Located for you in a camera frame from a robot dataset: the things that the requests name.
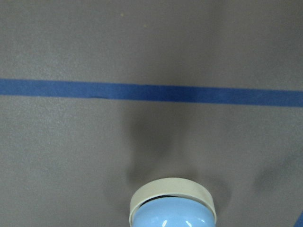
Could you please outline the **brown paper table mat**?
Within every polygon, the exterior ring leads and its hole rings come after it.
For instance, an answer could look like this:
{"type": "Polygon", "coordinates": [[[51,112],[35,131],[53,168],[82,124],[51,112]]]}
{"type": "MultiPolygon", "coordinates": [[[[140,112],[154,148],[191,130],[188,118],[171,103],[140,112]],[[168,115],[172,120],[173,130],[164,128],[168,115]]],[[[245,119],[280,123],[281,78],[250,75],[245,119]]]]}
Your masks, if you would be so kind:
{"type": "MultiPolygon", "coordinates": [[[[303,89],[300,0],[3,0],[0,88],[43,80],[303,89]]],[[[126,227],[142,185],[209,190],[219,227],[303,211],[301,107],[2,95],[0,224],[126,227]]]]}

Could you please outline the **blue call bell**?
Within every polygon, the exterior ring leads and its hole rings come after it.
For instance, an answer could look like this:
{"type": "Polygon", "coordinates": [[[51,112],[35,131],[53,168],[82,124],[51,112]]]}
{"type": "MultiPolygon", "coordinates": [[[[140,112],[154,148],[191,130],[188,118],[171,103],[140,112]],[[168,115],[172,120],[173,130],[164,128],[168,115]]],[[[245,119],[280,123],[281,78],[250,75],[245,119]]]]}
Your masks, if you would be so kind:
{"type": "Polygon", "coordinates": [[[130,201],[132,227],[214,227],[216,222],[210,192],[184,178],[149,182],[140,187],[130,201]]]}

